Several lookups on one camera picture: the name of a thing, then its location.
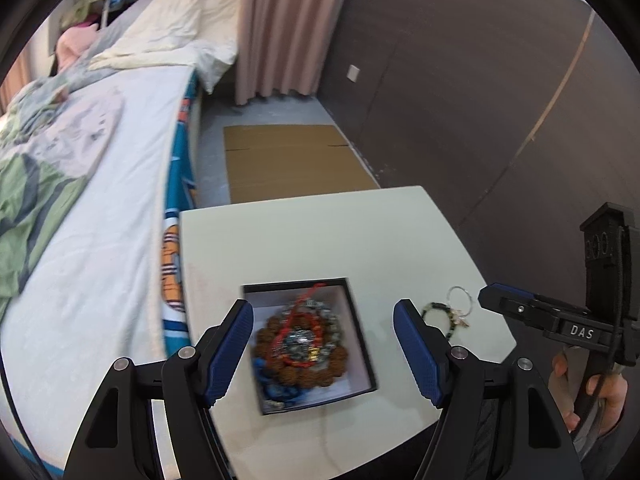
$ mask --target dark brown wall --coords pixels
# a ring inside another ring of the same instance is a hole
[[[427,190],[487,282],[576,304],[580,223],[605,201],[640,222],[640,75],[597,16],[514,156],[590,13],[580,0],[346,0],[318,92],[383,187]],[[550,370],[557,348],[511,326]],[[628,411],[631,433],[640,406]]]

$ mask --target blue gripper pad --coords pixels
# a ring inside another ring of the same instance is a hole
[[[219,330],[225,329],[225,321],[218,327]],[[207,388],[203,395],[209,406],[225,396],[253,328],[254,309],[245,301],[235,319],[231,320],[209,364]]]
[[[528,298],[530,300],[533,300],[535,298],[535,295],[531,294],[530,292],[527,292],[526,290],[521,290],[519,288],[515,288],[514,286],[503,285],[502,283],[492,283],[491,285],[488,285],[488,287],[489,286],[499,288],[500,290],[504,290],[505,292],[511,292],[512,294],[517,294],[518,296],[523,296],[524,298]]]
[[[414,374],[414,379],[420,393],[437,406],[443,397],[439,382],[440,371],[427,345],[425,345],[422,340],[416,325],[412,321],[407,310],[408,308],[415,310],[414,306],[406,300],[396,303],[394,308],[394,330],[396,331],[396,337],[400,342],[404,357],[409,363],[409,368],[411,368],[411,372]]]

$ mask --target black box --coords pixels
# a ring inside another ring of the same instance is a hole
[[[258,393],[258,406],[263,415],[285,413],[303,410],[314,406],[322,406],[338,400],[349,399],[378,389],[373,367],[362,335],[360,321],[356,307],[351,298],[349,285],[345,278],[330,280],[315,280],[312,282],[267,283],[263,285],[245,285],[242,288],[244,298],[254,308],[254,329],[249,339],[249,346],[253,349],[255,334],[266,325],[272,315],[311,289],[317,283],[324,286],[316,288],[313,299],[330,305],[336,313],[342,328],[342,345],[348,350],[346,373],[335,380],[331,386],[316,387],[308,391],[306,398],[295,405],[278,407],[275,403],[267,402],[263,387],[256,376],[254,379]]]

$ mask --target handheld device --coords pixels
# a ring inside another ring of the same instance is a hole
[[[394,329],[421,394],[442,409],[415,480],[582,480],[554,400],[527,358],[510,364],[450,346],[411,301]]]
[[[546,338],[589,351],[574,412],[580,425],[572,433],[585,441],[597,437],[589,424],[599,421],[597,402],[605,376],[616,364],[635,366],[640,356],[640,333],[635,322],[640,311],[640,231],[631,210],[605,203],[580,226],[584,233],[586,308],[494,283],[478,297],[492,310],[542,331]],[[592,396],[586,393],[589,378],[600,375]]]

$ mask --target blue cartoon bedsheet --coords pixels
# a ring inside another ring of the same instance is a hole
[[[196,187],[189,156],[189,119],[196,96],[193,75],[182,99],[166,187],[162,236],[162,325],[168,356],[190,345],[180,268],[180,212],[195,208]]]

